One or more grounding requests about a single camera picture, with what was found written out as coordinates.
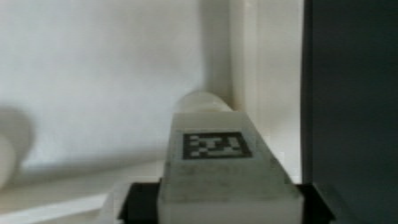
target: white object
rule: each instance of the white object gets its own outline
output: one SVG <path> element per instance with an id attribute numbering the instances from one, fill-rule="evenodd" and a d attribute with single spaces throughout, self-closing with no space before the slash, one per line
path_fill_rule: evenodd
<path id="1" fill-rule="evenodd" d="M 0 135 L 0 189 L 7 184 L 16 168 L 16 152 L 7 138 Z"/>
<path id="2" fill-rule="evenodd" d="M 230 3 L 233 108 L 249 114 L 299 183 L 304 0 Z"/>
<path id="3" fill-rule="evenodd" d="M 222 112 L 231 111 L 231 108 L 221 97 L 208 92 L 190 93 L 178 103 L 178 112 Z"/>
<path id="4" fill-rule="evenodd" d="M 299 224 L 302 201 L 247 115 L 176 114 L 160 224 Z"/>

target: black panel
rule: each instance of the black panel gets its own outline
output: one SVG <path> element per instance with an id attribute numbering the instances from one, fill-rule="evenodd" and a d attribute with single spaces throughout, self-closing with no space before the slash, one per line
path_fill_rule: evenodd
<path id="1" fill-rule="evenodd" d="M 159 224 L 159 183 L 135 183 L 119 214 L 125 224 Z"/>
<path id="2" fill-rule="evenodd" d="M 398 1 L 313 0 L 306 13 L 306 181 L 363 220 L 398 223 Z"/>

